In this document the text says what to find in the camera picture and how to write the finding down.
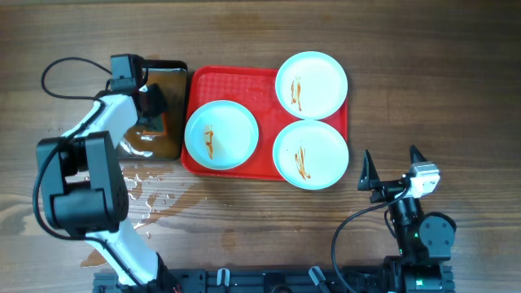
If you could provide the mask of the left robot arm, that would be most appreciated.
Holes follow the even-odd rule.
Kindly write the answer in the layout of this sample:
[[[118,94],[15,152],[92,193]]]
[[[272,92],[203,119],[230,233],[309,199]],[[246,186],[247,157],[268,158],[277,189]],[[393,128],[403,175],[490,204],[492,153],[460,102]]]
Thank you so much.
[[[36,146],[33,187],[37,223],[51,236],[90,244],[116,271],[122,292],[179,292],[179,281],[133,228],[116,147],[138,122],[146,86],[110,89],[60,137]]]

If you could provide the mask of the orange green scrub sponge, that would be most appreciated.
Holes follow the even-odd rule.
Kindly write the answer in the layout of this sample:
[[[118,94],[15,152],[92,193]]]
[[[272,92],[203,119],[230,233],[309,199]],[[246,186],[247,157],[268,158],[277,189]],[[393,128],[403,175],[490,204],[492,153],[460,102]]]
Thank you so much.
[[[155,135],[155,136],[166,136],[167,135],[164,114],[160,114],[156,117],[143,117],[142,124],[144,127],[143,133],[145,135]]]

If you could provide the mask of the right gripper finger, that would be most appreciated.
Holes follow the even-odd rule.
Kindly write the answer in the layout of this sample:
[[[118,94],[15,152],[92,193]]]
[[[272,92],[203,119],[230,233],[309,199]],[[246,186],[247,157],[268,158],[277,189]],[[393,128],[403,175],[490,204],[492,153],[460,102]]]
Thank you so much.
[[[425,163],[428,161],[415,145],[410,146],[409,157],[411,164]]]
[[[358,181],[357,189],[360,191],[375,190],[381,186],[379,175],[374,166],[370,152],[365,150],[361,176]]]

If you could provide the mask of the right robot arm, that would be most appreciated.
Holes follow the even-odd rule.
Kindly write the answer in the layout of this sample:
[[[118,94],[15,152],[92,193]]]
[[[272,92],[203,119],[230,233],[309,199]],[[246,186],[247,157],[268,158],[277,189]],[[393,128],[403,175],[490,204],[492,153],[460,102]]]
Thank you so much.
[[[450,266],[457,225],[441,212],[425,213],[420,199],[434,191],[440,170],[416,146],[409,149],[411,165],[402,178],[382,181],[369,152],[365,153],[359,190],[369,190],[371,203],[385,203],[400,254],[361,271],[364,292],[454,292]]]

